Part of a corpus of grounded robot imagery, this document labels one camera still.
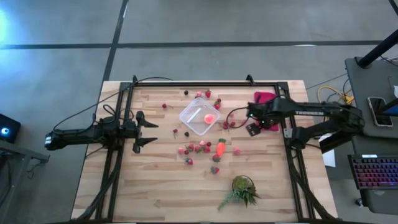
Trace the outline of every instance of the smartphone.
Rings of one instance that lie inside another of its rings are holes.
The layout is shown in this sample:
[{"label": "smartphone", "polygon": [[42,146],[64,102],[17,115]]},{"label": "smartphone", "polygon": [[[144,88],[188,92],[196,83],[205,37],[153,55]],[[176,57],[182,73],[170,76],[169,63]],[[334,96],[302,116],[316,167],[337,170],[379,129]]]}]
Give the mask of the smartphone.
[{"label": "smartphone", "polygon": [[381,97],[369,97],[368,103],[374,124],[378,127],[392,127],[391,117],[379,113],[379,109],[386,105],[386,101]]}]

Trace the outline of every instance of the clear plastic container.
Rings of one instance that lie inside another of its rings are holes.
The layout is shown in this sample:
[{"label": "clear plastic container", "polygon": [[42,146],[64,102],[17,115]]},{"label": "clear plastic container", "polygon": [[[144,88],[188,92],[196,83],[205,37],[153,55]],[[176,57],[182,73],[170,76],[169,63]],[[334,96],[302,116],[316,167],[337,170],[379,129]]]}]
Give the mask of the clear plastic container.
[{"label": "clear plastic container", "polygon": [[[215,119],[205,123],[205,116],[212,114]],[[214,106],[202,98],[194,99],[181,113],[180,120],[198,135],[204,135],[220,118],[221,114]]]}]

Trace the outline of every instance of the orange carrot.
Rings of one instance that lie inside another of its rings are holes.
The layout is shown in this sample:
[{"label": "orange carrot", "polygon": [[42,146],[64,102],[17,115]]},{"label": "orange carrot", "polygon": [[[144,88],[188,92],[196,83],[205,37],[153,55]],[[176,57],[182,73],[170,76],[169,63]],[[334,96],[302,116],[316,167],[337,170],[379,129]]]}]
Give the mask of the orange carrot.
[{"label": "orange carrot", "polygon": [[225,152],[225,139],[219,139],[218,140],[218,144],[217,144],[217,155],[218,156],[223,156],[224,152]]}]

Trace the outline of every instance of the rgb keyboard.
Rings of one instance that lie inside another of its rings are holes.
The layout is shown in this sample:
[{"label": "rgb keyboard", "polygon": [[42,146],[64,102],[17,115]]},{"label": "rgb keyboard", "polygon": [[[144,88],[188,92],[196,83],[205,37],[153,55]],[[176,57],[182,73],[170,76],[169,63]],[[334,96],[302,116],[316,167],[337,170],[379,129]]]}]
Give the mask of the rgb keyboard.
[{"label": "rgb keyboard", "polygon": [[398,189],[398,155],[348,155],[356,187]]}]

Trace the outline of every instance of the pink cloth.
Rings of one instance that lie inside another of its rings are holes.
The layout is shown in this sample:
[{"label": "pink cloth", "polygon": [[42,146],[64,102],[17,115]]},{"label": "pink cloth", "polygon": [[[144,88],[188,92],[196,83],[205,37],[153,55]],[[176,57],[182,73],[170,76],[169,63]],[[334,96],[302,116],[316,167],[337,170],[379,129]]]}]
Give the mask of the pink cloth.
[{"label": "pink cloth", "polygon": [[[275,96],[276,95],[273,94],[273,93],[255,92],[254,93],[254,102],[256,102],[256,103],[265,103],[265,102],[267,102],[269,100],[274,99]],[[271,128],[265,129],[265,130],[278,131],[279,130],[279,125],[275,124]]]}]

